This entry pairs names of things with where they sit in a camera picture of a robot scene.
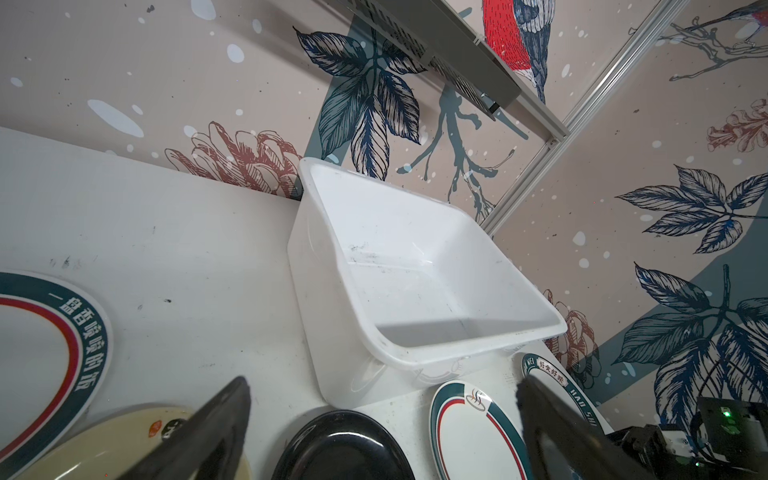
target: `flower illustration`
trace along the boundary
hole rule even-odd
[[[544,296],[558,309],[568,326],[564,334],[546,339],[544,343],[568,373],[589,389],[601,369],[600,351],[594,341],[594,331],[582,312],[571,310],[562,302],[553,301],[551,290],[545,290]]]
[[[259,192],[300,200],[303,192],[296,166],[299,155],[273,131],[237,131],[233,138],[215,121],[208,135],[192,137],[192,158],[167,148],[166,158],[183,171]]]
[[[710,127],[707,131],[707,147],[710,151],[715,148],[737,144],[740,152],[752,151],[755,143],[758,147],[768,145],[768,101],[761,98],[754,101],[752,111],[734,111],[728,115],[723,128]]]

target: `plastic container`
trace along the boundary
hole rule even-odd
[[[466,213],[316,158],[288,259],[320,392],[350,409],[566,330]]]

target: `blue leaf illustration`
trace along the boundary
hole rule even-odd
[[[296,30],[296,36],[312,63],[331,75],[354,77],[362,73],[368,61],[360,43],[346,35],[324,31],[303,34]]]
[[[726,202],[725,185],[720,177],[706,170],[677,167],[680,186],[704,200],[708,207],[723,207]]]
[[[720,398],[725,372],[715,345],[707,339],[694,340],[664,363],[656,373],[654,393],[661,423],[688,431],[698,411],[700,395]]]
[[[699,313],[710,308],[704,291],[691,282],[659,270],[646,270],[634,264],[640,285],[658,303],[683,313]]]
[[[728,194],[728,207],[738,210],[757,202],[768,188],[768,174],[755,175],[736,185]]]
[[[400,50],[389,40],[384,40],[382,56],[384,57],[384,60],[386,60],[389,69],[401,75],[427,71],[426,68],[422,67],[418,62],[413,61],[405,54],[405,52]]]
[[[717,340],[731,391],[748,402],[768,401],[768,343],[746,329],[727,325]]]
[[[689,313],[657,313],[641,318],[624,334],[619,362],[666,362],[691,340],[704,333],[703,318]]]
[[[675,212],[660,218],[656,223],[645,229],[646,232],[661,233],[670,237],[680,237],[689,233],[704,230],[715,223],[722,214],[699,210],[696,212]]]
[[[360,122],[352,138],[352,162],[358,172],[369,177],[386,179],[389,168],[389,144],[381,105],[376,96],[368,97]]]
[[[410,87],[397,75],[379,72],[376,95],[389,131],[398,137],[419,142],[419,103]]]
[[[352,139],[362,106],[370,96],[369,90],[365,75],[352,77],[339,85],[323,103],[317,127],[323,158]]]
[[[704,200],[699,197],[670,185],[638,188],[617,198],[626,200],[635,207],[668,212],[690,212],[701,210],[706,206]]]
[[[728,220],[715,223],[704,234],[701,245],[694,253],[712,253],[728,248],[741,236],[742,228],[738,220]]]

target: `white table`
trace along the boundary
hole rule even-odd
[[[65,439],[129,409],[199,408],[243,375],[252,395],[245,453],[254,478],[269,478],[293,435],[332,409],[286,255],[298,202],[2,128],[0,145],[0,267],[79,286],[114,330],[107,378]],[[556,362],[543,343],[524,350]],[[464,380],[520,427],[520,379],[508,360]],[[434,391],[359,409],[394,435],[419,479],[437,478]]]

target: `cream plate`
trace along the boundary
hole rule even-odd
[[[535,353],[522,353],[513,357],[512,363],[519,364],[523,376],[534,376],[555,393],[561,400],[580,413],[590,425],[603,431],[587,396],[556,366]]]
[[[27,468],[18,480],[117,478],[192,415],[189,409],[159,407],[120,415],[92,427]],[[250,480],[245,455],[235,480]]]
[[[43,455],[88,407],[112,345],[109,320],[88,294],[0,270],[0,480]]]
[[[518,431],[491,397],[468,383],[438,389],[429,434],[441,480],[533,478]]]

